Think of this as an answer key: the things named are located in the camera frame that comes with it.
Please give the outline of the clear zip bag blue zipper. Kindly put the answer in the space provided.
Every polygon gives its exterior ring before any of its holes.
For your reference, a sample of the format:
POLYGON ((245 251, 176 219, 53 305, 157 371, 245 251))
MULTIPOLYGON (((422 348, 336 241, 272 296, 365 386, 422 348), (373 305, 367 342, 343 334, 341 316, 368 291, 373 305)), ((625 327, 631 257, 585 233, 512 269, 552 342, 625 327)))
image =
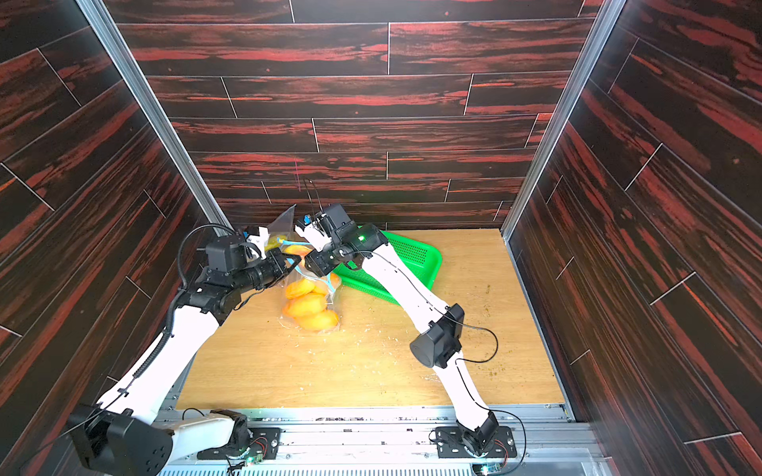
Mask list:
POLYGON ((292 205, 266 226, 269 237, 265 249, 280 248, 289 241, 294 232, 296 206, 292 205))

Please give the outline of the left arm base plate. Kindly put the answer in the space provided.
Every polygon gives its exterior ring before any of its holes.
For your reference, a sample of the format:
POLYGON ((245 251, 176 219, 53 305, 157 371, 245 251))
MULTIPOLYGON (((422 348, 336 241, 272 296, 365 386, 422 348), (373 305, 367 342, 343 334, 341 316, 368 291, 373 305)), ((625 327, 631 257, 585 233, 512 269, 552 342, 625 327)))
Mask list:
POLYGON ((226 445, 200 451, 196 459, 247 464, 274 460, 278 455, 281 435, 281 428, 236 430, 226 445))

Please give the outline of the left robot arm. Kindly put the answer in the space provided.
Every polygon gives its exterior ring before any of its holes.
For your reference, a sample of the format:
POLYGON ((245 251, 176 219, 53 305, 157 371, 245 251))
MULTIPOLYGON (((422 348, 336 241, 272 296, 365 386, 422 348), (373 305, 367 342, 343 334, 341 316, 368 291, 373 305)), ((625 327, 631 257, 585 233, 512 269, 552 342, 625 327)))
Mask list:
POLYGON ((254 446, 247 418, 238 412, 211 411, 170 426, 156 426, 155 420, 178 378, 241 305, 243 294, 279 284, 301 257, 238 234, 216 238, 204 252, 208 263, 194 281, 182 281, 157 339, 95 405, 80 405, 69 416, 69 435, 84 468, 157 475, 186 456, 209 452, 244 459, 254 446))

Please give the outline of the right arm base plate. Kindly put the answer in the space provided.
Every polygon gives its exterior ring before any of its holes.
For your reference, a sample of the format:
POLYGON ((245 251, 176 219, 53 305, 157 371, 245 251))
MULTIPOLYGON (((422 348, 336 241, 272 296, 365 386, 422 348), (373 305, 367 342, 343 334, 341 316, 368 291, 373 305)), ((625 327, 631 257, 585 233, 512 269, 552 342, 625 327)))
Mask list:
POLYGON ((511 428, 498 426, 487 438, 481 432, 472 432, 459 424, 437 426, 429 433, 440 459, 503 458, 518 456, 511 428))

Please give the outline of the yellow mango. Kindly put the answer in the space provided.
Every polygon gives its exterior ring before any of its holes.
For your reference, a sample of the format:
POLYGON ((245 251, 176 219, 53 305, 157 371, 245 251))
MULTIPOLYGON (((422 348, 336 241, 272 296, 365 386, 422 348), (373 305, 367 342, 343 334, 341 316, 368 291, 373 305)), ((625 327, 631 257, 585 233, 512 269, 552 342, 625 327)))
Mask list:
POLYGON ((310 279, 301 279, 287 285, 285 289, 286 299, 297 299, 311 293, 315 289, 315 282, 310 279))

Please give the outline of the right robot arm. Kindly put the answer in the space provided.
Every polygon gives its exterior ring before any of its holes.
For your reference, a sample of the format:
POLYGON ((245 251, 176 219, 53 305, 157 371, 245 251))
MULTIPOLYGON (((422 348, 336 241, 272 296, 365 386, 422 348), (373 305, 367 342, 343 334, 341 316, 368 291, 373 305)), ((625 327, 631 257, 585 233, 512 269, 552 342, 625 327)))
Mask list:
POLYGON ((460 444, 476 457, 486 454, 499 424, 466 368, 460 342, 466 328, 464 309, 439 299, 403 263, 379 228, 357 225, 339 204, 298 220, 295 232, 313 247, 305 258, 310 272, 325 277, 339 266, 355 265, 404 309, 419 333, 410 343, 411 352, 435 371, 450 397, 460 444))

